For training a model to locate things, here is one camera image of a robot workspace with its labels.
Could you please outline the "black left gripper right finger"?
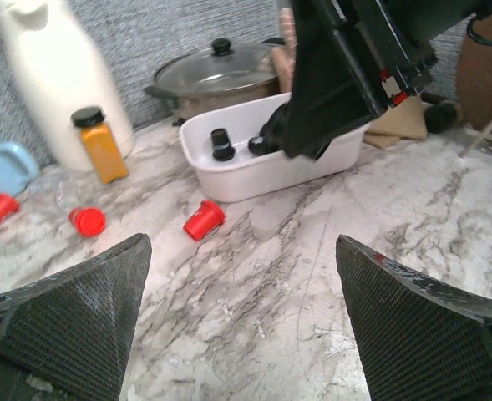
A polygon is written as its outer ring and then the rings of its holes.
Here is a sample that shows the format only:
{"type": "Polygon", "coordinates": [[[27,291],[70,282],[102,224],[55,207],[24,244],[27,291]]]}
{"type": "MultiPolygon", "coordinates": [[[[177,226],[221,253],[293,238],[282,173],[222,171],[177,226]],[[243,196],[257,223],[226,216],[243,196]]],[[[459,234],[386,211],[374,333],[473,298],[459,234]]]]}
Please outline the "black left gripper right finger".
{"type": "Polygon", "coordinates": [[[373,400],[492,400],[492,299],[340,235],[337,271],[373,400]]]}

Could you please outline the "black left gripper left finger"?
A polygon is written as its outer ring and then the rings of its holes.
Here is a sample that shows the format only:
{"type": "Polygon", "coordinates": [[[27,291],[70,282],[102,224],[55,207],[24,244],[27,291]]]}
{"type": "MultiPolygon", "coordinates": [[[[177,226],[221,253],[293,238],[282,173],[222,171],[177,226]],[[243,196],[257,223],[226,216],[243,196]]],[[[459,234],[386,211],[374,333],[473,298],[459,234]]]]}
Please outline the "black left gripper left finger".
{"type": "Polygon", "coordinates": [[[0,293],[0,400],[119,399],[150,268],[138,233],[59,273],[0,293]]]}

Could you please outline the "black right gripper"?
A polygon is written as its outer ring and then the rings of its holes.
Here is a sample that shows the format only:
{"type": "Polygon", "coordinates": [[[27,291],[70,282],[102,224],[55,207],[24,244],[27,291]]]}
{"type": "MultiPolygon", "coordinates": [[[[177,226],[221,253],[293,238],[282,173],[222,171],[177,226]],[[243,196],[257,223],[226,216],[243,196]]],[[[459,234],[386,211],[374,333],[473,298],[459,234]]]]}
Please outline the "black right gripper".
{"type": "Polygon", "coordinates": [[[318,160],[332,140],[429,85],[429,42],[492,1],[294,1],[291,98],[261,128],[262,150],[318,160]]]}

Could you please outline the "black capsule cluster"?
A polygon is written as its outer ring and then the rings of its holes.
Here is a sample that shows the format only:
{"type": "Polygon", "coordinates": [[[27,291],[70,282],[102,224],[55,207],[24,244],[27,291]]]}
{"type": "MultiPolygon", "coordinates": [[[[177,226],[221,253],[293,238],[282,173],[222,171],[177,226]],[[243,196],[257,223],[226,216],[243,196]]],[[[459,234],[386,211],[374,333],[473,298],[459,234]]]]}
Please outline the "black capsule cluster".
{"type": "Polygon", "coordinates": [[[232,146],[225,129],[214,129],[210,133],[212,143],[212,157],[217,161],[228,161],[234,158],[235,149],[232,146]]]}
{"type": "Polygon", "coordinates": [[[278,147],[267,137],[255,136],[249,139],[248,150],[254,156],[263,156],[278,151],[278,147]]]}

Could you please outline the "black capsule cluster top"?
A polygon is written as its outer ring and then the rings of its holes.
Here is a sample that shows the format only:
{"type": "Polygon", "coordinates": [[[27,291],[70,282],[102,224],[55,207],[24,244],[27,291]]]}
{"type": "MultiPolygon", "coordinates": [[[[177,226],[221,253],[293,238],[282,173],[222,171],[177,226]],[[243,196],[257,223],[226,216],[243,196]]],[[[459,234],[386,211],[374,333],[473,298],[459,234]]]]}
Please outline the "black capsule cluster top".
{"type": "Polygon", "coordinates": [[[210,133],[212,143],[212,157],[217,161],[228,161],[234,158],[235,149],[232,146],[225,129],[214,129],[210,133]]]}

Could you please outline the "white plastic storage basket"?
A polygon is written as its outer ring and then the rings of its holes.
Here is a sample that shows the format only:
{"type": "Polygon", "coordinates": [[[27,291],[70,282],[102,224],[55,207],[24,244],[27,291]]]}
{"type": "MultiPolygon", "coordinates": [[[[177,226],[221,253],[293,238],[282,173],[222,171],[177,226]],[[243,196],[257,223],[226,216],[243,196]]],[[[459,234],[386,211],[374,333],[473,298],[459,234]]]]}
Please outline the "white plastic storage basket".
{"type": "Polygon", "coordinates": [[[181,125],[183,152],[206,198],[223,203],[243,201],[345,171],[356,163],[368,124],[332,140],[317,161],[301,155],[289,159],[282,151],[254,156],[248,150],[249,139],[289,99],[289,93],[257,99],[199,114],[181,125]],[[236,150],[229,161],[212,157],[210,134],[215,129],[225,129],[236,150]]]}

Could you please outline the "tan cardboard sheet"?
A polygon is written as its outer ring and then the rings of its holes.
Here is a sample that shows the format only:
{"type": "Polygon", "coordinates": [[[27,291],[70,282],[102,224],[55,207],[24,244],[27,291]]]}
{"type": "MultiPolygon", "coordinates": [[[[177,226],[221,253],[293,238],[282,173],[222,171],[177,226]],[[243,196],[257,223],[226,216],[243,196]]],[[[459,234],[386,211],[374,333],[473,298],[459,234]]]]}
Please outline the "tan cardboard sheet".
{"type": "Polygon", "coordinates": [[[363,142],[386,149],[400,140],[425,140],[427,136],[424,103],[419,97],[411,97],[375,119],[367,129],[363,142]]]}

